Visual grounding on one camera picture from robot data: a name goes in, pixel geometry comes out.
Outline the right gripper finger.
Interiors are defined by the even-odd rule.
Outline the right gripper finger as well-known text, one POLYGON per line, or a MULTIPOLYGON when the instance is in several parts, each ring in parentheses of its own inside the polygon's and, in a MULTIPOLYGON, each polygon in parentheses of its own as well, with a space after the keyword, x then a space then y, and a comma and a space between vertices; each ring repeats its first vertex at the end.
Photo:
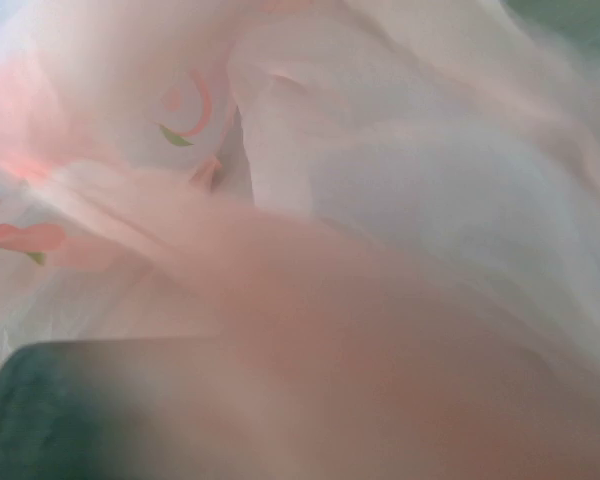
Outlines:
POLYGON ((187 479, 190 457, 149 419, 133 378, 160 340, 43 342, 0 367, 0 479, 187 479))

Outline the pink plastic bag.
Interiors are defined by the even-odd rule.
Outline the pink plastic bag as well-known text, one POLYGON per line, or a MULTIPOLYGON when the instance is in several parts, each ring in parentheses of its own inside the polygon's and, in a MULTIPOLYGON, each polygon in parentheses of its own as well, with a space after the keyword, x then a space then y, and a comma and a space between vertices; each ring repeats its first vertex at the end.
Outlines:
POLYGON ((0 367, 160 340, 187 479, 600 479, 600 57, 502 1, 23 1, 0 367))

